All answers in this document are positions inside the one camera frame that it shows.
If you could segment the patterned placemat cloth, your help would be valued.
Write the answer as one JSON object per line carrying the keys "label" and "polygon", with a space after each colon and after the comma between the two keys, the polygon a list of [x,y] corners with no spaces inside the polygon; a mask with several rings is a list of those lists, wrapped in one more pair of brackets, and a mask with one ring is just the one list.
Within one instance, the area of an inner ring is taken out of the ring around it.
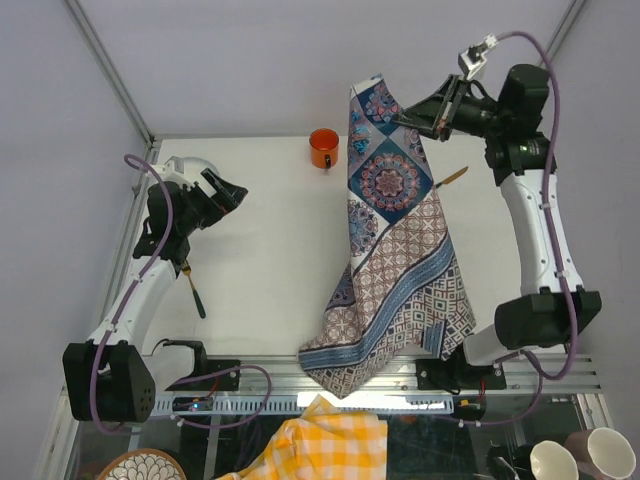
{"label": "patterned placemat cloth", "polygon": [[446,361],[476,326],[420,135],[391,121],[401,110],[380,75],[351,88],[350,257],[302,370],[384,366],[409,346]]}

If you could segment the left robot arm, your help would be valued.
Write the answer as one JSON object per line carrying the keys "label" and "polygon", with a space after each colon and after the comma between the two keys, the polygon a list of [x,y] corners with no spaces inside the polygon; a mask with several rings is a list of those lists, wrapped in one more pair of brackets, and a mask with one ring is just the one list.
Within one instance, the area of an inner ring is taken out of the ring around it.
{"label": "left robot arm", "polygon": [[179,381],[194,389],[208,380],[200,341],[164,341],[149,355],[141,350],[165,294],[184,271],[190,235],[218,223],[248,194],[201,158],[151,165],[127,154],[124,161],[154,180],[147,190],[148,215],[111,309],[86,341],[69,344],[62,357],[73,417],[107,435],[126,423],[145,422],[157,393]]}

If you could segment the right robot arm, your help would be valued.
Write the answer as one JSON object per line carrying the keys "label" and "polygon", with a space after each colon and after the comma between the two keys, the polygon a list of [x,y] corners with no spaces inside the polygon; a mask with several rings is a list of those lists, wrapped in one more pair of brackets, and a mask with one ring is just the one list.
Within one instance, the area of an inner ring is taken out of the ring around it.
{"label": "right robot arm", "polygon": [[579,334],[602,309],[588,291],[564,235],[553,147],[539,131],[549,73],[513,66],[497,98],[477,80],[451,75],[431,96],[396,113],[395,124],[447,141],[459,131],[485,142],[485,160],[504,198],[520,260],[520,296],[496,307],[493,323],[467,337],[439,366],[446,379],[469,387],[499,360],[532,356],[535,347],[563,344],[574,358]]}

